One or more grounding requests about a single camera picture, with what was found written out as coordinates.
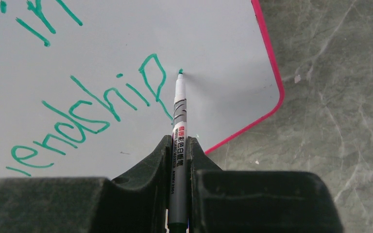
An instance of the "marble veining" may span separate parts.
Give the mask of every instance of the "marble veining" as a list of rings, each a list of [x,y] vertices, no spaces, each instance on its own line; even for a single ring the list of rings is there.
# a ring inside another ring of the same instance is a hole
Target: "marble veining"
[[[303,170],[347,233],[373,233],[373,0],[261,0],[286,98],[209,157],[227,170]]]

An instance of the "pink whiteboard frame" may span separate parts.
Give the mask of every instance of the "pink whiteboard frame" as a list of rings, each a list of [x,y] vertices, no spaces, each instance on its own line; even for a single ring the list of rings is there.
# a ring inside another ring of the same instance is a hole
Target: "pink whiteboard frame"
[[[206,150],[205,154],[209,154],[210,152],[214,151],[218,147],[222,146],[223,144],[225,144],[225,143],[229,142],[230,140],[232,140],[233,138],[237,137],[241,133],[247,131],[252,126],[258,124],[259,122],[261,122],[261,121],[263,121],[267,118],[269,118],[272,114],[274,114],[279,109],[279,107],[281,107],[281,104],[284,101],[284,97],[285,97],[284,86],[282,85],[282,80],[281,80],[281,75],[279,74],[278,64],[275,60],[274,51],[272,49],[272,44],[271,44],[271,41],[270,41],[270,36],[268,35],[267,25],[265,24],[265,20],[264,20],[264,17],[262,15],[261,5],[259,4],[258,0],[251,0],[251,2],[252,2],[252,6],[254,7],[255,17],[258,21],[259,29],[261,30],[262,39],[264,40],[265,48],[267,49],[267,54],[268,54],[268,57],[270,59],[272,71],[274,73],[275,80],[276,80],[277,85],[278,85],[279,100],[278,100],[277,105],[269,113],[265,114],[264,116],[262,116],[258,120],[256,120],[253,123],[247,125],[243,129],[241,129],[238,132],[234,133],[233,135],[227,137],[226,139],[219,142],[218,144],[211,147],[210,149]]]

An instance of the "green handwriting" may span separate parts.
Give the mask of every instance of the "green handwriting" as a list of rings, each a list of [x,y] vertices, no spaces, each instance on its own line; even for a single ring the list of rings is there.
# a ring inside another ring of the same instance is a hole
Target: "green handwriting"
[[[6,3],[5,3],[5,9],[3,12],[2,11],[2,2],[0,2],[0,10],[2,13],[5,13],[6,12]],[[61,5],[61,7],[66,11],[66,13],[79,25],[79,26],[82,26],[82,22],[76,17],[76,15],[73,14],[73,12],[71,12],[71,10],[65,5],[65,3],[61,0],[56,0],[56,2]],[[42,12],[42,5],[41,5],[41,0],[35,0],[35,5],[27,0],[26,1],[26,4],[28,5],[28,10],[32,11],[42,22],[43,24],[48,28],[48,30],[52,33],[52,34],[56,34],[56,30],[55,28],[49,23],[49,21],[46,19],[44,13]],[[33,28],[31,28],[27,23],[25,23],[22,19],[20,18],[16,18],[16,21],[22,26],[24,27],[26,30],[28,30],[29,32],[31,32],[33,35],[35,35],[36,37],[38,37],[39,39],[41,39],[43,42],[44,42],[44,45],[46,47],[49,47],[51,44],[49,42],[48,39],[46,39],[43,35],[41,35],[40,33],[38,33],[36,30],[34,30]]]
[[[6,13],[6,2],[5,1],[0,1],[0,12]]]
[[[38,11],[40,10],[40,4],[37,4],[36,7],[34,6],[34,11]],[[149,80],[148,80],[148,77],[145,73],[145,66],[148,64],[148,62],[150,60],[154,59],[155,63],[157,64],[157,66],[159,67],[159,69],[161,70],[162,72],[162,80],[161,80],[161,83],[159,84],[158,88],[156,91],[154,91],[151,87],[151,85],[149,84]],[[166,73],[165,73],[165,70],[162,68],[159,60],[158,60],[158,57],[156,54],[151,54],[150,56],[147,57],[147,59],[145,59],[145,61],[142,63],[141,67],[139,68],[139,72],[141,73],[142,75],[142,78],[144,80],[144,83],[145,85],[147,86],[147,88],[149,89],[149,91],[152,93],[152,95],[154,96],[155,98],[155,101],[156,102],[159,102],[164,110],[164,113],[172,120],[172,116],[168,113],[167,111],[167,108],[165,107],[165,105],[163,104],[162,100],[160,99],[160,93],[161,93],[161,89],[163,87],[163,85],[165,84],[165,81],[166,81]],[[117,78],[120,78],[122,77],[123,74],[118,74],[117,75]],[[77,84],[78,87],[80,87],[85,93],[87,93],[91,98],[93,98],[94,100],[96,100],[96,102],[98,102],[101,106],[103,106],[106,110],[108,110],[112,115],[113,117],[118,121],[120,122],[121,119],[119,117],[119,115],[116,113],[116,110],[115,110],[115,107],[114,105],[112,104],[112,102],[108,99],[108,94],[109,92],[115,92],[115,94],[126,104],[128,105],[129,107],[131,107],[133,110],[137,110],[137,108],[132,105],[119,91],[117,88],[115,87],[111,87],[107,90],[104,91],[103,93],[103,100],[105,101],[102,101],[101,99],[99,99],[98,97],[96,97],[94,94],[92,94],[77,78],[75,78],[74,76],[70,76],[70,78],[72,79],[73,82],[75,82]],[[148,100],[136,89],[134,88],[132,85],[130,85],[129,83],[126,84],[126,86],[131,89],[135,94],[137,94],[137,96],[142,99],[146,106],[150,106],[150,103],[148,102]],[[54,129],[55,131],[60,134],[60,136],[57,136],[55,134],[52,134],[52,133],[48,133],[44,140],[42,142],[38,142],[38,141],[33,141],[33,143],[37,146],[40,146],[41,148],[44,148],[44,149],[47,149],[47,150],[50,150],[52,152],[55,152],[55,153],[58,153],[58,154],[61,154],[61,155],[66,155],[66,153],[62,150],[60,150],[59,148],[55,148],[54,146],[51,146],[50,145],[50,142],[52,142],[53,140],[56,140],[57,142],[63,142],[65,143],[66,145],[69,145],[71,146],[72,148],[74,149],[77,149],[78,146],[75,145],[74,143],[83,143],[86,141],[86,135],[85,135],[85,132],[90,132],[90,133],[93,133],[93,134],[98,134],[98,133],[101,133],[103,131],[105,131],[107,128],[109,128],[109,126],[111,125],[109,122],[107,121],[104,121],[104,120],[94,120],[94,119],[87,119],[87,118],[84,118],[82,116],[78,116],[74,113],[74,111],[79,107],[81,106],[82,104],[84,105],[92,105],[93,103],[90,102],[90,101],[87,101],[87,100],[78,100],[75,104],[73,104],[69,110],[68,110],[68,113],[64,113],[62,112],[61,110],[55,108],[54,106],[50,105],[49,103],[47,103],[46,101],[42,101],[42,104],[48,108],[49,110],[57,113],[58,115],[64,117],[65,119],[67,119],[69,121],[69,123],[65,123],[65,122],[56,122],[54,124]],[[100,126],[100,128],[98,129],[90,129],[84,125],[82,125],[81,123],[78,122],[78,120],[81,120],[81,121],[84,121],[84,122],[87,122],[87,123],[91,123],[91,124],[96,124],[98,126]],[[69,129],[77,129],[80,133],[80,138],[73,138],[71,137],[70,135],[67,135],[66,133],[64,133],[62,130],[61,130],[61,126],[63,127],[67,127]],[[26,156],[20,156],[19,155],[19,151],[26,151],[29,153],[29,155],[26,155]],[[19,164],[21,165],[24,165],[26,167],[30,167],[30,168],[49,168],[51,166],[54,165],[54,163],[49,163],[49,164],[46,164],[46,165],[34,165],[34,164],[31,164],[31,163],[27,163],[26,161],[28,159],[32,159],[34,158],[35,156],[38,155],[38,150],[34,149],[34,148],[31,148],[31,147],[28,147],[28,146],[22,146],[22,145],[16,145],[16,146],[13,146],[12,149],[11,149],[11,155],[12,155],[12,158],[18,162]],[[9,167],[9,166],[6,166],[5,167],[7,170],[11,170],[11,171],[15,171],[15,172],[19,172],[23,175],[26,175],[28,177],[32,176],[30,173],[26,172],[26,171],[23,171],[23,170],[20,170],[20,169],[17,169],[17,168],[13,168],[13,167]]]

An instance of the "handwritten word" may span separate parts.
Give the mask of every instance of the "handwritten word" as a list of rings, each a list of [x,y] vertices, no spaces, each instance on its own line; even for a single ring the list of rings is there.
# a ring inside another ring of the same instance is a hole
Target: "handwritten word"
[[[151,85],[149,84],[148,76],[146,75],[146,72],[144,70],[145,66],[150,63],[150,61],[155,61],[156,65],[162,72],[162,80],[159,86],[156,90],[154,90]],[[163,104],[162,100],[160,99],[161,89],[165,84],[166,80],[166,73],[165,70],[162,68],[161,63],[158,60],[158,56],[156,54],[151,54],[148,56],[145,61],[142,63],[141,67],[139,68],[139,72],[142,75],[142,78],[144,80],[145,85],[147,86],[149,92],[152,94],[152,96],[155,98],[155,101],[160,103],[160,106],[162,107],[163,112],[169,117],[170,121],[172,122],[172,116],[168,114],[168,110]],[[132,103],[130,103],[120,92],[117,88],[111,87],[104,91],[102,99],[95,96],[91,91],[89,91],[88,88],[86,88],[81,81],[79,81],[76,77],[73,75],[70,76],[71,80],[81,89],[83,90],[89,97],[91,97],[93,100],[78,100],[75,104],[73,104],[68,112],[62,112],[61,110],[57,109],[55,106],[51,105],[47,101],[42,101],[42,104],[51,110],[54,113],[57,113],[60,117],[62,117],[66,122],[56,122],[54,124],[54,129],[56,133],[47,133],[45,138],[42,141],[32,141],[33,144],[35,144],[36,148],[23,146],[23,145],[15,145],[11,149],[11,156],[12,158],[18,162],[21,166],[25,166],[27,168],[35,168],[35,169],[45,169],[52,167],[54,163],[45,163],[45,164],[31,164],[28,162],[29,159],[32,159],[39,155],[41,151],[45,149],[46,151],[54,152],[60,155],[65,156],[66,153],[62,151],[60,148],[56,148],[54,146],[51,146],[51,142],[56,140],[57,142],[63,142],[65,145],[68,145],[74,149],[78,148],[78,145],[81,143],[84,143],[86,141],[86,134],[92,133],[92,134],[98,134],[103,131],[105,131],[109,126],[111,125],[110,122],[100,119],[87,119],[82,116],[78,116],[75,114],[75,110],[79,108],[82,104],[83,105],[93,105],[94,102],[99,103],[102,107],[104,107],[111,115],[114,117],[114,119],[117,122],[121,122],[121,118],[119,114],[117,113],[117,110],[115,109],[114,104],[109,100],[108,96],[110,93],[115,93],[121,100],[124,102],[130,109],[137,111],[138,108],[134,106]],[[127,88],[132,90],[143,102],[147,107],[149,107],[151,104],[148,102],[148,100],[132,85],[127,83],[125,85]],[[91,127],[84,126],[79,121],[83,121],[86,123],[90,123]],[[80,136],[78,138],[74,138],[68,134],[66,134],[62,129],[64,127],[67,127],[69,129],[77,129],[80,133]],[[14,167],[6,167],[7,170],[11,170],[14,172],[21,173],[23,175],[26,175],[28,177],[32,176],[29,172],[26,172],[24,170],[21,170],[19,168]]]
[[[5,1],[0,1],[0,12],[6,13],[6,2]]]
[[[65,5],[65,3],[62,0],[56,0],[56,2],[64,9],[64,11],[79,25],[82,26],[83,23],[76,17],[75,14]],[[28,10],[32,11],[36,17],[38,17],[42,23],[47,27],[47,29],[52,33],[56,34],[55,28],[48,22],[46,19],[44,13],[42,12],[42,5],[41,0],[35,0],[35,5],[31,1],[26,1],[26,4],[28,5]],[[0,11],[2,13],[6,12],[6,3],[4,1],[0,2]],[[30,33],[38,37],[44,42],[44,46],[49,47],[51,43],[47,38],[45,38],[43,35],[38,33],[35,29],[31,28],[27,23],[25,23],[22,19],[16,18],[16,21],[24,27],[26,30],[28,30]]]

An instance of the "green ink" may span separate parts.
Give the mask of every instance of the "green ink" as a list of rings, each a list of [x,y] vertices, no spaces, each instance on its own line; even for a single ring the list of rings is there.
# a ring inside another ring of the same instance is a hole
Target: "green ink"
[[[65,5],[65,3],[62,1],[62,0],[56,0],[57,3],[59,3],[59,5],[62,6],[62,8],[68,13],[68,15],[79,25],[79,26],[82,26],[83,23],[78,19],[78,17],[76,17],[76,15],[74,15],[71,10]]]
[[[1,13],[6,13],[6,2],[5,1],[0,1],[0,12]]]
[[[32,34],[34,34],[36,37],[38,37],[39,39],[41,39],[43,42],[44,42],[44,45],[46,47],[49,47],[51,46],[51,43],[49,42],[49,40],[47,40],[45,37],[43,37],[41,34],[39,34],[37,31],[35,31],[33,28],[31,28],[28,24],[26,24],[22,19],[20,18],[16,18],[16,21],[22,26],[24,27],[26,30],[28,30],[29,32],[31,32]]]
[[[19,169],[16,169],[16,168],[10,167],[10,166],[7,166],[6,169],[8,169],[8,170],[12,170],[12,171],[20,172],[20,173],[22,173],[22,174],[24,174],[24,175],[27,175],[27,176],[29,176],[29,177],[32,176],[31,174],[29,174],[29,173],[26,172],[26,171],[22,171],[22,170],[19,170]]]
[[[79,130],[79,132],[81,133],[81,136],[82,136],[82,139],[81,140],[76,140],[76,139],[73,139],[71,137],[69,137],[68,135],[66,135],[64,132],[62,132],[60,129],[59,129],[59,126],[67,126],[68,128],[70,129],[74,129],[75,127],[73,127],[72,125],[70,124],[66,124],[66,123],[63,123],[63,122],[57,122],[54,127],[55,127],[55,130],[61,134],[62,136],[64,136],[65,138],[73,141],[73,142],[77,142],[77,143],[83,143],[85,142],[86,140],[86,136],[85,136],[85,133],[84,133],[84,130],[83,130],[83,125],[81,125],[80,123],[78,123],[76,120],[72,119],[70,116],[66,115],[65,113],[59,111],[58,109],[52,107],[50,104],[46,103],[46,101],[42,101],[42,103],[44,104],[45,107],[49,108],[50,110],[56,112],[57,114],[65,117],[66,119],[70,120]]]
[[[109,107],[111,109],[114,109],[114,106],[112,105],[112,103],[108,100],[108,93],[110,91],[114,91],[116,93],[117,96],[119,96],[121,98],[122,101],[124,101],[128,106],[130,106],[132,109],[134,109],[135,111],[138,110],[135,106],[133,106],[129,101],[127,101],[125,99],[125,97],[123,95],[121,95],[121,93],[118,91],[118,89],[114,88],[114,87],[111,87],[109,88],[108,90],[106,90],[104,93],[103,93],[103,99],[109,104]]]
[[[59,154],[61,154],[61,155],[66,155],[65,152],[63,152],[63,151],[61,151],[61,150],[58,150],[58,149],[55,149],[55,148],[53,148],[53,147],[51,147],[51,146],[48,146],[48,141],[49,141],[49,139],[50,139],[51,137],[53,137],[53,138],[55,138],[55,139],[58,139],[59,141],[65,142],[66,144],[72,146],[72,147],[75,148],[75,149],[78,148],[76,145],[74,145],[74,144],[68,142],[67,140],[62,139],[62,138],[60,138],[60,137],[58,137],[58,136],[56,136],[56,135],[53,135],[53,134],[51,134],[51,133],[49,133],[49,134],[46,135],[46,137],[45,137],[45,139],[42,141],[42,143],[39,143],[39,142],[37,142],[37,141],[33,141],[33,143],[36,144],[36,145],[38,145],[38,146],[41,146],[41,147],[43,147],[43,148],[45,148],[45,149],[52,150],[52,151],[54,151],[54,152],[56,152],[56,153],[59,153]]]
[[[30,150],[32,151],[32,154],[28,155],[28,156],[25,156],[25,157],[18,157],[17,156],[17,150],[18,149],[26,149],[26,150]],[[32,164],[27,164],[25,162],[23,162],[22,160],[27,160],[27,159],[30,159],[30,158],[33,158],[35,156],[38,155],[38,151],[33,149],[33,148],[30,148],[30,147],[26,147],[26,146],[14,146],[12,147],[12,150],[11,150],[11,154],[12,154],[12,158],[15,159],[15,161],[17,161],[18,163],[22,164],[22,165],[25,165],[25,166],[28,166],[28,167],[33,167],[33,168],[47,168],[47,167],[50,167],[52,166],[54,163],[50,163],[48,165],[44,165],[44,166],[38,166],[38,165],[32,165]]]
[[[131,89],[133,92],[135,92],[135,94],[137,94],[145,103],[146,105],[149,107],[150,104],[149,102],[147,101],[147,99],[145,97],[142,96],[142,94],[136,90],[133,86],[131,86],[129,83],[126,84],[127,87],[129,87],[129,89]]]
[[[111,108],[111,107],[108,107],[108,105],[106,105],[104,102],[102,102],[98,97],[96,97],[94,94],[92,94],[90,91],[88,91],[88,89],[86,87],[84,87],[84,85],[82,85],[82,83],[76,79],[73,75],[70,76],[70,78],[83,90],[85,91],[85,93],[87,93],[90,97],[94,98],[100,105],[102,105],[104,108],[106,108],[113,116],[114,118],[120,122],[121,121],[121,118],[119,117],[119,115],[115,112],[115,109],[114,108]]]
[[[71,116],[73,116],[74,118],[78,119],[78,120],[83,120],[83,121],[86,121],[86,122],[89,122],[89,123],[102,123],[102,124],[105,124],[104,127],[100,128],[99,130],[97,131],[93,131],[91,129],[88,129],[86,128],[87,131],[91,132],[91,133],[94,133],[94,134],[97,134],[97,133],[100,133],[104,130],[106,130],[111,124],[107,121],[103,121],[103,120],[90,120],[90,119],[85,119],[83,117],[80,117],[80,116],[77,116],[76,114],[73,113],[73,110],[75,110],[77,107],[79,107],[79,105],[81,105],[81,103],[83,104],[87,104],[87,105],[92,105],[92,102],[89,102],[89,101],[84,101],[84,100],[79,100],[77,101],[74,105],[72,105],[69,109],[69,114]]]
[[[152,58],[155,60],[156,64],[158,65],[159,69],[160,69],[161,72],[162,72],[162,81],[161,81],[161,83],[159,84],[156,93],[152,90],[151,85],[149,85],[148,78],[147,78],[147,76],[146,76],[146,74],[145,74],[145,66],[148,64],[148,62],[149,62]],[[149,89],[149,91],[150,91],[150,92],[153,94],[153,96],[155,97],[156,102],[159,102],[159,103],[161,104],[161,106],[162,106],[162,108],[163,108],[165,114],[166,114],[166,115],[168,116],[168,118],[171,119],[171,121],[172,121],[173,119],[172,119],[171,114],[168,112],[167,108],[165,107],[165,104],[164,104],[164,103],[162,102],[162,100],[159,98],[159,95],[161,94],[161,88],[162,88],[162,86],[164,85],[165,80],[167,79],[167,74],[165,73],[164,68],[162,68],[162,65],[161,65],[161,63],[159,62],[157,55],[156,55],[155,53],[149,55],[149,56],[145,59],[145,61],[142,63],[141,67],[140,67],[138,70],[139,70],[139,72],[141,73],[142,78],[144,79],[144,83],[145,83],[145,85],[147,86],[147,88]]]
[[[38,18],[41,19],[41,21],[45,24],[45,26],[48,28],[48,30],[55,34],[55,28],[47,21],[47,19],[44,16],[44,13],[42,12],[42,6],[41,6],[41,0],[35,0],[35,5],[31,1],[26,1],[26,4],[28,5],[28,10],[32,11]]]

